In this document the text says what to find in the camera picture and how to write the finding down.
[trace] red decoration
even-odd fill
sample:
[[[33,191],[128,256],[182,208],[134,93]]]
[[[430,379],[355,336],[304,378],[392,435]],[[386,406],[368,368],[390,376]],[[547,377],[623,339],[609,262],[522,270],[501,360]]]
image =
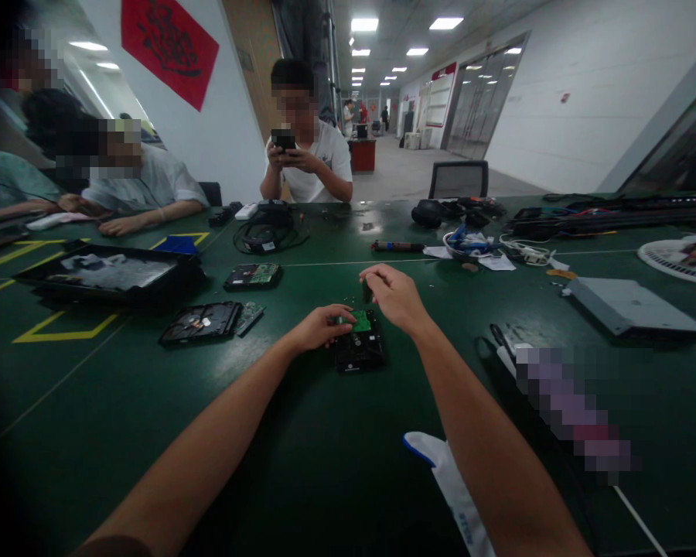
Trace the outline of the red decoration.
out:
[[[449,73],[455,73],[456,72],[456,62],[449,64],[445,68],[441,68],[437,72],[433,72],[433,76],[431,77],[431,81],[435,81],[441,77],[444,77],[445,75],[448,75]]]
[[[219,43],[176,0],[122,0],[121,46],[201,112]]]

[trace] bulletin board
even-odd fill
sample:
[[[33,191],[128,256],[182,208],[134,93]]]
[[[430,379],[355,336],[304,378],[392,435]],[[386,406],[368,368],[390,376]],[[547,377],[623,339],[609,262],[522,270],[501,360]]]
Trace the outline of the bulletin board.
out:
[[[433,74],[431,78],[430,99],[425,125],[442,128],[446,120],[446,109],[451,100],[451,89],[456,74],[456,62]]]

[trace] man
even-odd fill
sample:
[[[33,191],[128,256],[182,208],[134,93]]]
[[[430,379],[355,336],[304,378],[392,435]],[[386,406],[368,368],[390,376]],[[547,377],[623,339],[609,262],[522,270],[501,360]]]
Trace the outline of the man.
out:
[[[315,78],[298,60],[278,60],[271,71],[271,92],[294,132],[297,149],[266,147],[261,184],[263,199],[280,199],[284,180],[296,203],[350,202],[353,175],[345,138],[317,118]]]
[[[496,555],[591,555],[541,462],[433,323],[412,279],[387,265],[370,267],[360,278],[387,319],[415,342]],[[289,364],[349,333],[350,324],[334,321],[355,323],[349,310],[340,304],[317,308],[276,342],[173,441],[74,557],[177,555],[237,469]]]
[[[78,163],[77,157],[84,161],[90,155],[91,171],[97,175],[81,196],[64,195],[59,205],[94,217],[129,215],[103,223],[98,228],[102,234],[124,236],[209,206],[186,165],[163,149],[140,143],[129,120],[89,121],[83,128],[68,134],[76,145],[64,146],[71,154],[58,155],[57,165],[83,166],[86,163]]]
[[[389,132],[389,111],[387,107],[381,111],[381,121],[384,123],[384,131]]]
[[[0,151],[0,219],[30,211],[56,213],[60,188],[21,157]]]
[[[348,99],[343,106],[343,125],[345,125],[346,139],[353,135],[353,100]]]

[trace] glass door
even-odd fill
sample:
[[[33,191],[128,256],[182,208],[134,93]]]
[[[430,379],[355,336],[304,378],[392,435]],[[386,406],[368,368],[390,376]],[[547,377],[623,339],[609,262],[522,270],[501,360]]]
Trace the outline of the glass door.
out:
[[[449,151],[468,159],[484,159],[522,50],[522,42],[507,46],[461,70],[462,92],[456,103]]]

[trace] workbench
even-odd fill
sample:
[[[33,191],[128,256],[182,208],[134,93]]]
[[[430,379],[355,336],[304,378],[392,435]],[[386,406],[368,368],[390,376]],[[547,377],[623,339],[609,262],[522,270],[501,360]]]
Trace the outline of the workbench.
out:
[[[512,215],[542,202],[506,198],[504,204]],[[665,549],[696,547],[696,344],[667,350],[614,340],[575,300],[560,297],[561,288],[551,283],[563,279],[545,268],[518,265],[514,272],[475,275],[457,261],[371,251],[376,239],[441,245],[453,225],[419,227],[410,217],[414,205],[299,206],[312,236],[268,257],[238,253],[232,237],[240,223],[211,229],[206,214],[120,239],[101,237],[90,223],[65,224],[3,248],[0,471],[19,495],[42,553],[78,546],[191,420],[314,307],[360,303],[358,274],[379,261],[415,280],[431,317],[547,467],[584,536],[575,480],[602,555],[650,552],[614,490],[584,472],[581,459],[557,449],[483,338],[492,341],[489,325],[497,323],[516,342],[581,350],[589,362],[576,373],[642,459],[640,472],[622,474],[621,489]],[[635,279],[696,319],[696,284],[659,273],[636,256],[639,246],[681,237],[683,230],[644,228],[553,240],[547,247],[581,276]],[[55,311],[10,279],[56,257],[63,240],[151,248],[167,234],[193,236],[210,277],[200,291],[181,292],[178,307],[226,299],[266,306],[244,338],[165,350],[157,340],[172,312]],[[225,292],[230,270],[254,261],[284,265],[278,287]],[[428,464],[402,442],[410,431],[444,438],[421,361],[410,339],[378,308],[377,314],[386,367],[346,376],[335,372],[329,350],[298,358],[184,554],[466,554]]]

